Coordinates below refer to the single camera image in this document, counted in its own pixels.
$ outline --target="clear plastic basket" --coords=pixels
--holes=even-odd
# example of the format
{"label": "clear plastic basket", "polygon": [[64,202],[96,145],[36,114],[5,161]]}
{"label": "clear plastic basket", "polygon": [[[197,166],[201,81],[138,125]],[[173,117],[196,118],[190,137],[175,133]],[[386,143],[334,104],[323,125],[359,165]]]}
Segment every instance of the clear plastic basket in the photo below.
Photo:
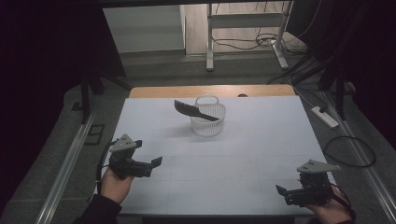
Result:
{"label": "clear plastic basket", "polygon": [[[214,104],[199,104],[198,100],[204,97],[215,98]],[[195,100],[195,106],[199,108],[201,113],[218,118],[218,120],[210,121],[197,117],[190,117],[192,129],[201,136],[213,136],[221,132],[225,118],[225,106],[219,102],[219,98],[214,95],[203,95]]]}

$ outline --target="white cable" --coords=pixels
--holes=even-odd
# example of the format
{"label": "white cable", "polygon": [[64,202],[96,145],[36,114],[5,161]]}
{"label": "white cable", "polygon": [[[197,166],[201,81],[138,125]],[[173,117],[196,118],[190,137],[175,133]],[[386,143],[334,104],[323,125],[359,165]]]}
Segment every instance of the white cable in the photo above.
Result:
{"label": "white cable", "polygon": [[295,40],[295,39],[297,39],[297,38],[300,38],[302,35],[304,35],[304,34],[309,30],[309,28],[311,28],[312,24],[314,23],[315,18],[316,18],[317,15],[318,15],[318,11],[319,11],[319,8],[320,8],[320,5],[321,5],[321,1],[322,1],[322,0],[319,0],[318,8],[317,8],[317,11],[315,12],[314,18],[312,19],[312,21],[311,21],[311,23],[309,24],[309,26],[305,29],[305,31],[304,31],[302,34],[296,36],[295,38],[289,40],[289,41],[286,42],[286,43],[289,43],[290,41]]}
{"label": "white cable", "polygon": [[[294,88],[295,91],[297,91],[297,89],[291,84],[290,79],[289,79],[289,84]],[[307,104],[311,105],[312,108],[314,108],[314,106],[313,106],[311,103],[309,103],[309,102],[303,97],[303,95],[302,95],[299,91],[297,91],[297,93],[298,93],[298,95],[299,95],[304,101],[306,101]]]}

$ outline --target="black curtain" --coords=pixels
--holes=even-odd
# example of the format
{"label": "black curtain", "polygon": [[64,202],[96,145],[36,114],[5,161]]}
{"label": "black curtain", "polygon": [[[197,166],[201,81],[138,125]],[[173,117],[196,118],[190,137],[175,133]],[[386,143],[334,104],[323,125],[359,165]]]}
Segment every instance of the black curtain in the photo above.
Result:
{"label": "black curtain", "polygon": [[354,101],[396,148],[396,3],[374,1],[343,59]]}
{"label": "black curtain", "polygon": [[64,93],[83,74],[125,74],[99,5],[0,2],[3,211],[50,135]]}

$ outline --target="metal stand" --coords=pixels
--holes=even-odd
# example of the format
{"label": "metal stand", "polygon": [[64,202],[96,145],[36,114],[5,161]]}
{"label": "metal stand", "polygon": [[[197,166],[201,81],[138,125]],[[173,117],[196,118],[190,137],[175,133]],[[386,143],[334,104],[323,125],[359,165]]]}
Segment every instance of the metal stand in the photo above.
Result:
{"label": "metal stand", "polygon": [[[133,86],[125,83],[116,77],[108,76],[105,72],[102,72],[98,69],[94,70],[95,74],[99,74],[101,77],[105,77],[116,85],[124,88],[127,91],[131,91]],[[85,124],[88,117],[91,114],[90,109],[90,95],[89,95],[89,87],[91,87],[92,91],[96,95],[101,95],[105,91],[105,87],[103,86],[101,80],[97,76],[90,76],[87,72],[83,71],[81,75],[81,101],[82,101],[82,122],[81,124]]]}
{"label": "metal stand", "polygon": [[288,63],[286,62],[285,56],[283,55],[281,43],[282,43],[283,33],[285,32],[286,23],[288,22],[290,9],[291,9],[291,1],[289,1],[286,10],[283,11],[282,22],[280,23],[276,40],[271,41],[273,50],[275,52],[277,60],[279,61],[279,65],[283,70],[289,69]]}
{"label": "metal stand", "polygon": [[282,52],[281,41],[285,31],[286,23],[291,9],[291,2],[288,2],[283,13],[262,13],[262,14],[235,14],[235,15],[213,15],[212,4],[207,4],[207,51],[206,70],[213,71],[213,29],[227,28],[255,28],[255,27],[277,27],[279,31],[276,41],[272,42],[273,49],[282,69],[289,66]]}

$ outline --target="white table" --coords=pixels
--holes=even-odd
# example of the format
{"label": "white table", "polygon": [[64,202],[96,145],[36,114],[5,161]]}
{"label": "white table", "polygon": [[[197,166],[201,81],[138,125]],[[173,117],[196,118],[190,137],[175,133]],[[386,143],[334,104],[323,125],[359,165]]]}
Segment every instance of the white table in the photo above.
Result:
{"label": "white table", "polygon": [[125,100],[113,140],[124,133],[141,139],[134,160],[162,156],[163,164],[151,177],[134,180],[122,214],[311,214],[286,205],[276,191],[276,185],[300,189],[296,168],[309,159],[326,162],[298,96],[219,98],[227,113],[222,132],[213,137],[194,133],[190,118],[176,112],[175,99],[195,102]]}

